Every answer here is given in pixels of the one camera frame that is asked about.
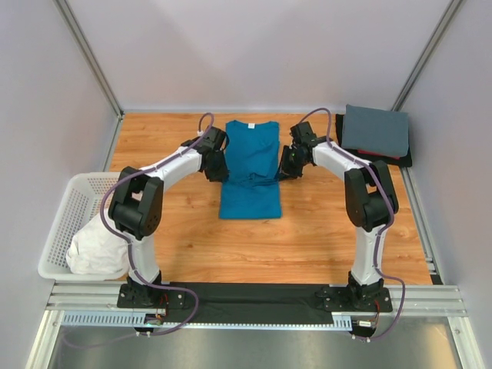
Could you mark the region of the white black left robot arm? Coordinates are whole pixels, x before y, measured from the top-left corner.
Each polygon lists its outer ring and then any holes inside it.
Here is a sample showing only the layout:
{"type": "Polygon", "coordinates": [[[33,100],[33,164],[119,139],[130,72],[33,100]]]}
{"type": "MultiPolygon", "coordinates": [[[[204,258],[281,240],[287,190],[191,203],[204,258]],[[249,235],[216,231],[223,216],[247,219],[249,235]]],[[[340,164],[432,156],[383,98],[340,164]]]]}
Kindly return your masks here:
{"type": "Polygon", "coordinates": [[[154,237],[161,223],[165,192],[196,172],[204,173],[211,182],[225,180],[228,168],[224,150],[228,143],[225,131],[211,127],[154,165],[121,171],[118,182],[107,193],[111,197],[108,218],[114,224],[101,218],[111,233],[127,242],[130,271],[120,288],[118,307],[165,308],[169,289],[162,287],[154,237]]]}

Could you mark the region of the blue t shirt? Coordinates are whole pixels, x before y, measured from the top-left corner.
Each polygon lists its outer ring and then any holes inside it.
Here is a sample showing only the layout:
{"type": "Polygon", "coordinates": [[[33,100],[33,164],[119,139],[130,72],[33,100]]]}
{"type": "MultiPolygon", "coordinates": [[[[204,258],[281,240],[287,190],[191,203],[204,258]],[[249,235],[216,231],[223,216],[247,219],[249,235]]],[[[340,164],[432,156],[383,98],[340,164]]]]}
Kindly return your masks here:
{"type": "Polygon", "coordinates": [[[228,179],[221,187],[219,218],[277,219],[282,216],[278,173],[279,124],[226,124],[228,179]]]}

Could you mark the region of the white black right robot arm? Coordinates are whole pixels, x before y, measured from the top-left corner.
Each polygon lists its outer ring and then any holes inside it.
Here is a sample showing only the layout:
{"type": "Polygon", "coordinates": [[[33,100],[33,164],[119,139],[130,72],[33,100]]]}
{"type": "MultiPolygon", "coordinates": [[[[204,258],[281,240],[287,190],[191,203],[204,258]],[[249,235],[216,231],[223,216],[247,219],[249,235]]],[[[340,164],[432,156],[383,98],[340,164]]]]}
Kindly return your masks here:
{"type": "Polygon", "coordinates": [[[325,307],[333,311],[393,311],[389,290],[377,267],[387,229],[398,212],[386,163],[355,157],[329,138],[318,137],[307,121],[292,126],[291,137],[291,144],[282,150],[278,178],[300,178],[309,164],[325,168],[344,182],[345,208],[356,230],[355,257],[347,285],[322,288],[325,307]]]}

